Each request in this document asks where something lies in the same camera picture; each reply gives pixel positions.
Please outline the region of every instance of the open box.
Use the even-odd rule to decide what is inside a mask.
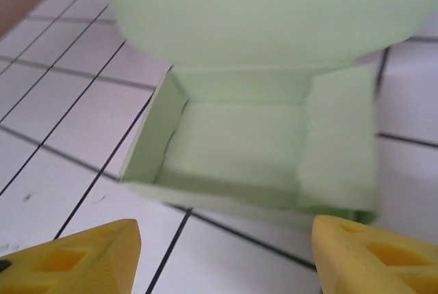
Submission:
[[[175,204],[366,221],[376,197],[373,82],[365,66],[173,68],[123,180]]]
[[[374,72],[353,61],[412,36],[437,0],[109,1],[130,42],[175,65],[124,186],[308,228],[372,219]]]

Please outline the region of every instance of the floor tile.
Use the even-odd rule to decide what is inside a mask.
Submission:
[[[0,197],[0,255],[52,240],[94,177],[38,151]]]
[[[142,116],[139,117],[137,122],[134,124],[133,128],[129,132],[126,139],[123,141],[123,143],[120,145],[119,149],[117,150],[116,154],[112,157],[111,161],[105,168],[105,171],[112,176],[118,177],[118,174],[120,172],[120,169],[122,167],[123,161],[125,160],[129,147],[132,144],[132,141],[134,140],[134,137],[137,134],[138,129],[140,128],[140,125],[143,121],[144,115],[146,112],[143,112]]]
[[[118,219],[138,221],[142,252],[132,293],[143,294],[183,219],[183,213],[142,199],[116,183],[99,179],[63,235]]]
[[[190,218],[154,294],[319,293],[316,272]]]
[[[102,167],[152,92],[94,82],[47,144]]]
[[[0,120],[41,78],[44,70],[12,64],[0,75]]]
[[[5,118],[3,124],[41,141],[90,81],[50,71]]]
[[[77,0],[63,17],[96,18],[108,4],[108,0]]]
[[[0,191],[3,190],[35,149],[34,145],[0,130]]]
[[[438,44],[406,42],[390,53],[379,97],[382,132],[438,142]]]
[[[418,36],[432,36],[438,38],[438,10],[432,15],[423,28],[417,33]]]
[[[105,20],[105,21],[115,21],[116,14],[113,12],[113,10],[110,7],[108,7],[97,19]]]
[[[18,57],[49,25],[49,21],[26,21],[11,29],[0,41],[0,55]]]
[[[93,24],[56,66],[97,74],[123,43],[116,25]]]
[[[55,22],[20,59],[52,65],[85,30],[87,24]]]
[[[380,139],[381,218],[376,225],[438,244],[438,150]]]
[[[44,0],[31,13],[31,16],[58,17],[74,0]]]
[[[214,221],[249,235],[255,239],[280,248],[294,256],[313,262],[311,233],[287,226],[269,224],[257,220],[242,219],[230,215],[195,210]]]
[[[1,76],[1,73],[2,73],[6,68],[9,67],[9,65],[10,65],[9,62],[4,62],[3,60],[0,60],[0,76]]]
[[[127,42],[105,67],[102,75],[157,86],[170,66],[170,63],[152,58]]]

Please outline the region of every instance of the yellow plastic piece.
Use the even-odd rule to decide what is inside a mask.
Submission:
[[[438,293],[438,245],[320,215],[312,250],[324,294]]]
[[[0,294],[128,294],[140,246],[137,221],[123,219],[3,256]]]

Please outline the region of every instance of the black grout line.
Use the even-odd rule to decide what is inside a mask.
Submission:
[[[65,50],[65,52],[63,52],[63,54],[61,56],[59,56],[57,58],[57,60],[55,61],[55,63],[61,59],[61,57],[69,50],[69,48],[74,45],[74,43],[82,36],[82,34],[85,33],[85,31],[89,28],[89,26],[91,26],[91,24],[89,24],[79,35],[78,37],[70,44],[70,46],[68,46],[68,48]],[[56,128],[60,125],[60,123],[63,121],[63,119],[65,119],[65,117],[67,116],[67,114],[70,112],[70,110],[76,105],[76,103],[79,101],[79,99],[86,93],[86,91],[88,90],[88,88],[94,83],[94,81],[96,80],[96,78],[100,75],[100,73],[103,71],[103,69],[109,64],[109,62],[114,58],[114,56],[118,53],[118,51],[122,48],[122,46],[125,44],[126,41],[124,41],[119,48],[116,50],[116,52],[110,57],[110,59],[105,63],[105,65],[102,67],[102,69],[97,73],[96,77],[91,80],[91,82],[87,85],[87,87],[83,90],[83,92],[76,98],[76,100],[73,102],[73,104],[67,109],[67,111],[64,113],[64,115],[61,117],[60,120],[58,120],[58,122],[55,124],[55,126],[50,130],[50,132],[47,134],[47,136],[41,141],[41,144],[35,149],[35,151],[32,152],[32,154],[29,156],[29,158],[26,160],[26,162],[21,166],[21,168],[17,171],[17,173],[12,177],[12,179],[6,184],[6,186],[0,191],[0,196],[3,195],[3,193],[9,188],[9,186],[14,182],[15,178],[20,174],[21,171],[23,171],[23,168],[30,162],[30,160],[35,156],[35,154],[38,152],[39,148],[44,145],[44,143],[47,141],[47,139],[50,137],[50,135],[54,132],[54,130],[56,130]],[[24,96],[22,96],[20,98],[20,100],[9,110],[9,112],[6,113],[6,115],[0,120],[3,121],[10,113],[11,111],[29,94],[29,92],[32,90],[33,87],[35,87],[38,82],[40,82],[42,80],[42,78],[50,71],[50,69],[48,69],[38,80],[37,82],[35,82],[30,89],[28,89],[28,91],[25,93]]]
[[[411,36],[406,42],[438,43],[438,38],[432,36]]]
[[[97,17],[99,17],[104,11],[105,11],[105,9],[106,9],[106,7],[100,12],[100,14],[99,15],[97,15],[96,16],[96,19],[97,19]],[[46,74],[50,71],[50,69],[52,69],[52,67],[54,67],[55,66],[55,64],[56,63],[58,63],[58,61],[67,53],[67,51],[72,47],[72,45],[74,45],[74,43],[76,43],[76,41],[78,41],[78,39],[80,38],[80,37],[82,37],[82,35],[87,31],[87,29],[92,25],[93,23],[90,23],[89,25],[87,25],[87,27],[73,40],[73,42],[71,42],[70,44],[69,44],[69,46],[67,47],[67,49],[54,61],[54,63],[44,72],[44,74],[43,75],[41,75],[41,77],[28,89],[28,91],[26,91],[26,93],[24,93],[24,95],[22,95],[21,96],[21,98],[14,104],[14,106],[12,106],[12,108],[6,113],[6,115],[4,115],[4,117],[2,117],[1,119],[0,119],[0,123],[2,123],[3,122],[3,120],[5,120],[5,118],[7,118],[7,116],[9,115],[9,114],[11,114],[11,112],[15,109],[15,107],[31,92],[31,90],[38,84],[38,83],[40,83],[41,82],[41,80],[46,76]]]
[[[74,163],[74,164],[76,164],[78,166],[81,166],[81,167],[83,167],[83,168],[85,168],[87,170],[90,170],[92,172],[97,173],[100,170],[98,167],[93,166],[93,165],[91,165],[91,164],[89,164],[89,163],[87,163],[85,161],[82,161],[81,159],[78,159],[77,157],[74,157],[74,156],[72,156],[72,155],[70,155],[70,154],[68,154],[66,152],[62,152],[61,150],[58,150],[57,148],[48,146],[46,144],[41,144],[40,141],[35,140],[34,138],[31,138],[31,137],[28,137],[27,135],[23,135],[22,133],[19,133],[18,131],[15,131],[14,129],[11,129],[11,128],[7,127],[7,126],[4,126],[4,125],[0,124],[0,131],[8,133],[9,135],[14,136],[15,138],[21,139],[24,142],[27,142],[27,143],[32,144],[34,146],[41,146],[40,149],[43,149],[43,150],[45,150],[47,152],[50,152],[50,153],[52,153],[52,154],[54,154],[54,155],[56,155],[58,157],[61,157],[61,158],[65,159],[65,160],[67,160],[67,161],[70,161],[70,162],[72,162],[72,163]],[[114,180],[114,181],[118,181],[117,176],[114,176],[113,174],[110,174],[110,173],[107,173],[107,172],[104,172],[102,174],[102,176],[104,176],[104,177],[106,177],[108,179]]]
[[[49,22],[63,22],[63,23],[81,23],[88,24],[93,20],[92,18],[75,18],[75,17],[49,17],[49,16],[26,16],[28,21],[49,21]],[[114,19],[96,19],[94,23],[97,24],[116,24]]]
[[[153,289],[155,288],[155,285],[157,284],[158,278],[161,276],[163,269],[166,266],[166,263],[167,263],[170,255],[172,254],[172,251],[175,248],[175,245],[177,244],[177,241],[178,241],[179,237],[181,236],[181,233],[183,232],[183,229],[184,229],[185,225],[187,224],[189,217],[191,216],[191,213],[192,213],[191,209],[189,209],[189,210],[187,210],[187,212],[185,212],[185,215],[184,215],[181,223],[179,224],[179,227],[178,227],[174,237],[172,238],[172,241],[170,242],[170,245],[169,245],[168,249],[166,250],[166,253],[164,254],[164,257],[163,257],[161,263],[159,264],[158,269],[155,272],[155,275],[153,276],[151,283],[149,284],[149,287],[146,290],[145,294],[151,294]]]
[[[385,73],[385,69],[386,69],[386,65],[388,63],[390,52],[391,52],[391,47],[389,46],[383,51],[383,54],[382,54],[382,59],[381,59],[380,65],[378,67],[377,76],[376,76],[376,95],[378,95],[378,93],[380,92],[381,87],[382,87],[383,75]]]
[[[101,175],[103,175],[103,171],[105,170],[105,168],[108,166],[108,164],[110,164],[110,161],[112,160],[113,156],[116,154],[117,150],[120,148],[120,146],[122,146],[122,143],[124,142],[124,140],[126,139],[126,137],[128,136],[128,134],[131,132],[131,130],[133,129],[133,127],[136,125],[136,122],[138,121],[138,119],[140,119],[140,117],[142,116],[144,110],[147,108],[147,106],[149,105],[150,101],[152,99],[152,96],[149,97],[149,99],[147,100],[147,102],[143,105],[143,107],[141,108],[141,110],[139,111],[139,113],[137,114],[137,116],[134,118],[134,120],[132,121],[131,125],[129,125],[129,128],[126,130],[125,134],[122,136],[122,138],[120,139],[120,141],[117,143],[115,149],[113,149],[113,151],[111,152],[111,154],[109,155],[109,157],[107,158],[107,160],[105,161],[105,163],[103,164],[103,166],[101,167],[101,169],[99,170],[99,173],[94,177],[93,181],[91,182],[90,186],[88,186],[87,190],[85,191],[85,193],[82,195],[81,199],[79,200],[79,202],[76,204],[75,208],[72,210],[72,212],[70,213],[70,215],[67,217],[66,221],[64,222],[64,224],[62,224],[60,230],[57,232],[57,234],[55,235],[54,239],[58,239],[60,238],[62,232],[64,231],[64,229],[67,227],[67,225],[70,223],[70,220],[75,216],[77,210],[79,209],[79,207],[81,207],[82,203],[84,202],[84,200],[87,198],[88,194],[91,192],[91,189],[93,189],[94,185],[97,183],[98,179],[101,177]]]
[[[377,137],[383,138],[383,139],[390,139],[390,140],[396,140],[399,142],[405,142],[408,144],[415,144],[419,146],[425,146],[429,148],[438,148],[437,142],[428,142],[426,140],[420,140],[415,138],[409,138],[409,137],[403,137],[399,135],[392,135],[391,133],[378,133]]]
[[[68,6],[62,10],[61,14],[58,17],[61,17],[61,15],[63,15],[63,13],[65,13],[76,1],[78,0],[73,0],[71,3],[69,3]],[[49,26],[47,26],[46,29],[44,29],[23,51],[21,51],[21,53],[17,57],[15,57],[15,59],[18,59],[22,54],[24,54],[26,50],[35,43],[35,41],[37,41],[44,33],[46,33],[46,31],[55,23],[55,21],[56,19],[51,21]]]
[[[63,67],[59,67],[59,66],[48,66],[48,65],[44,65],[44,64],[40,64],[40,63],[36,63],[36,62],[30,62],[30,61],[27,61],[24,59],[18,59],[18,60],[14,61],[13,59],[11,59],[9,57],[0,56],[0,60],[5,60],[6,62],[16,63],[19,65],[24,65],[24,66],[29,66],[29,67],[34,67],[34,68],[39,68],[39,69],[44,69],[44,70],[47,70],[49,68],[50,70],[54,70],[56,72],[60,72],[60,73],[64,73],[64,74],[72,75],[72,76],[77,76],[77,77],[82,77],[82,78],[87,78],[87,79],[92,79],[95,76],[92,73],[82,72],[80,70],[72,70],[70,68],[63,68]],[[124,79],[116,79],[116,78],[108,77],[107,75],[102,75],[102,74],[99,75],[99,77],[97,78],[97,81],[110,82],[110,83],[123,85],[126,87],[132,87],[132,88],[149,90],[149,91],[153,91],[156,89],[156,87],[154,85],[148,85],[148,84],[138,83],[138,82],[124,80]]]
[[[286,252],[285,250],[282,250],[280,248],[276,248],[268,243],[265,243],[263,241],[260,241],[250,235],[244,234],[242,232],[239,232],[235,229],[232,229],[224,224],[221,224],[220,222],[217,222],[213,219],[210,219],[209,217],[205,217],[204,215],[198,214],[196,212],[192,212],[192,217],[195,217],[196,219],[202,220],[204,222],[207,222],[208,224],[215,226],[216,228],[222,229],[232,235],[235,235],[241,239],[244,239],[246,241],[250,241],[251,243],[264,248],[268,251],[271,251],[272,253],[278,254],[279,256],[286,258],[287,260],[291,260],[299,265],[301,265],[304,268],[310,269],[312,271],[316,271],[316,267],[313,263],[303,259],[299,258],[297,256],[294,256],[293,254],[290,254],[289,252]]]

